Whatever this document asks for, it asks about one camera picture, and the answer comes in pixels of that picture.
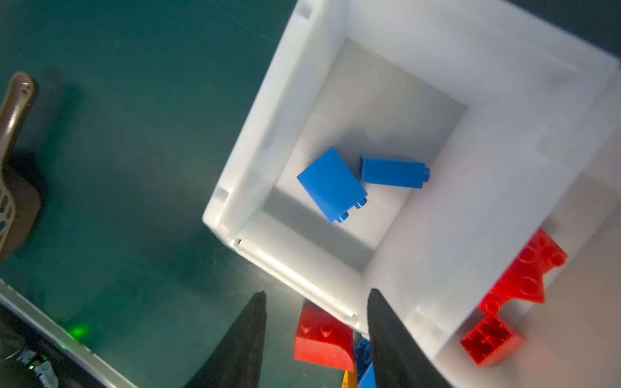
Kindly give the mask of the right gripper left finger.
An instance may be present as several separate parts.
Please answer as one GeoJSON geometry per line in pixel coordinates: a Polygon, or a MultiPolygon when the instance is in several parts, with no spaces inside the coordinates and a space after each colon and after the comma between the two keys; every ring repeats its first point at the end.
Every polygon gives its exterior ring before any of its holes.
{"type": "Polygon", "coordinates": [[[257,387],[265,348],[265,292],[255,293],[187,387],[257,387]]]}

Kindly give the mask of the blue lego brick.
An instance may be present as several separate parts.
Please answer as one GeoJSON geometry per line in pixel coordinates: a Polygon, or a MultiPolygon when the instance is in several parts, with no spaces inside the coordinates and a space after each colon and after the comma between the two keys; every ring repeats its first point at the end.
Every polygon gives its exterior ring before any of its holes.
{"type": "Polygon", "coordinates": [[[367,203],[367,191],[335,148],[328,149],[297,176],[330,223],[343,223],[351,208],[367,203]]]}

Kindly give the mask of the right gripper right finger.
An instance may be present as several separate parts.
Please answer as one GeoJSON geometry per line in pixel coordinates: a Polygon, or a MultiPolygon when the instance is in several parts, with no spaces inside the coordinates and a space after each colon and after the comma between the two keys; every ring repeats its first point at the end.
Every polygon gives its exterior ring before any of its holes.
{"type": "Polygon", "coordinates": [[[377,387],[450,387],[378,289],[367,300],[371,358],[377,387]]]}

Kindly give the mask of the small dark blue lego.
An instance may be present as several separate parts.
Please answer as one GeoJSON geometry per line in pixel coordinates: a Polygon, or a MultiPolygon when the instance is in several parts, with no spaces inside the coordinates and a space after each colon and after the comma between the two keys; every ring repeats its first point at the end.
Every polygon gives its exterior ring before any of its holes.
{"type": "Polygon", "coordinates": [[[361,157],[360,174],[365,184],[408,189],[422,189],[431,177],[424,163],[374,157],[361,157]]]}

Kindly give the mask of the long red lego brick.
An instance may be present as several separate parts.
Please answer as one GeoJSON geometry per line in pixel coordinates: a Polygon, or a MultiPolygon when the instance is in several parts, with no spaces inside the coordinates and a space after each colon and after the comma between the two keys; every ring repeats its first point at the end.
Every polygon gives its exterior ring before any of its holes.
{"type": "Polygon", "coordinates": [[[486,315],[498,315],[510,300],[545,303],[544,277],[565,265],[567,253],[539,228],[478,305],[486,315]]]}

